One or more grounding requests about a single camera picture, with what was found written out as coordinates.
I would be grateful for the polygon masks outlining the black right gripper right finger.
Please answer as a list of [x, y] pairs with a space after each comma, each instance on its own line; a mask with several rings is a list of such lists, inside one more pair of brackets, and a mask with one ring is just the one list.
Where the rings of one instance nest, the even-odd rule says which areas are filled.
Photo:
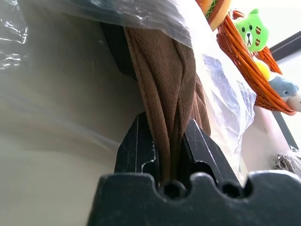
[[220, 147], [190, 118], [181, 145], [181, 182], [190, 186], [191, 174], [198, 172], [210, 175], [217, 186], [240, 185]]

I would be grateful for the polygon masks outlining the blue plush dolphin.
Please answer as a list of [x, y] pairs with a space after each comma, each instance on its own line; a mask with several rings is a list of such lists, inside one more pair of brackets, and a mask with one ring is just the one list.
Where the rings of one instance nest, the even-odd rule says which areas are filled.
[[301, 91], [297, 84], [275, 72], [271, 72], [269, 84], [289, 107], [301, 112]]

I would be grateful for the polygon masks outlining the plush hamburger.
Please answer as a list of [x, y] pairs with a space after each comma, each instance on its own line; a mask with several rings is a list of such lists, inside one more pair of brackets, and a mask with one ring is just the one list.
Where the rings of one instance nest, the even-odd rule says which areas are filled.
[[212, 31], [218, 28], [229, 12], [232, 0], [195, 0]]

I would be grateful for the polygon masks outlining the clear bag under box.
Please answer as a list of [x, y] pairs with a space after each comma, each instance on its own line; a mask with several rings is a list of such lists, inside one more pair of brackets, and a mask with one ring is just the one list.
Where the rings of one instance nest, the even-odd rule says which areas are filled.
[[286, 170], [301, 178], [301, 151], [291, 145], [286, 152], [279, 152], [274, 155], [275, 169]]

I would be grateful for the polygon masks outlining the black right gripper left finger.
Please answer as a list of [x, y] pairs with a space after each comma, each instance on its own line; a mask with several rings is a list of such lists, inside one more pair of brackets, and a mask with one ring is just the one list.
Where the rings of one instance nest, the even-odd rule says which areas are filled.
[[136, 116], [118, 148], [115, 173], [148, 173], [160, 181], [159, 155], [145, 112]]

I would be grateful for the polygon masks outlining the yellow plush lemon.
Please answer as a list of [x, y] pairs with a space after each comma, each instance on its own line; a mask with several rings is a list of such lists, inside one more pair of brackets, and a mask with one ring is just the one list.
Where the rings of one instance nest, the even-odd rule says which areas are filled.
[[269, 69], [268, 65], [259, 59], [255, 59], [254, 62], [256, 63], [258, 69], [261, 71], [264, 78], [266, 80], [269, 80], [270, 79], [270, 69]]

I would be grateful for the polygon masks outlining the brown cloth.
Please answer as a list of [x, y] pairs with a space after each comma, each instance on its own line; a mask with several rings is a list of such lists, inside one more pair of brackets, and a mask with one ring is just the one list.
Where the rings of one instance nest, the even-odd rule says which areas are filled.
[[118, 68], [137, 80], [161, 161], [161, 180], [174, 179], [189, 120], [211, 133], [193, 50], [159, 30], [107, 23], [101, 29]]

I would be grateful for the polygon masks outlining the green plush bear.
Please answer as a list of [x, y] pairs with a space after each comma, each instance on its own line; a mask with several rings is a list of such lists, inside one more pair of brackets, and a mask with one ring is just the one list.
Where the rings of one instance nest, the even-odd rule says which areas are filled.
[[235, 19], [234, 25], [250, 52], [259, 52], [266, 47], [269, 30], [263, 24], [257, 8], [247, 16]]

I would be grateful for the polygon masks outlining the orange wicker basket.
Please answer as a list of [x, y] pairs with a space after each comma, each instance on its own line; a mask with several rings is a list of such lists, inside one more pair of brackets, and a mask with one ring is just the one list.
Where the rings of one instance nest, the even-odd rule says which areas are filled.
[[287, 115], [295, 115], [291, 107], [272, 89], [268, 81], [258, 69], [253, 58], [264, 61], [271, 71], [281, 74], [275, 59], [268, 47], [254, 54], [250, 53], [243, 39], [234, 26], [234, 19], [244, 17], [238, 10], [231, 10], [223, 23], [218, 27], [217, 42], [221, 50], [232, 60], [248, 85], [256, 93], [255, 105], [271, 111], [283, 112]]

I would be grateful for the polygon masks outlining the clear plastic bag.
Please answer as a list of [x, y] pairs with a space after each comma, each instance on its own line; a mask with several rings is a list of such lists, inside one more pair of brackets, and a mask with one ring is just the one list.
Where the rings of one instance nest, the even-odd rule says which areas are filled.
[[240, 173], [256, 94], [221, 51], [192, 0], [0, 0], [0, 132], [71, 131], [114, 152], [142, 110], [98, 23], [160, 31], [193, 48], [213, 137]]

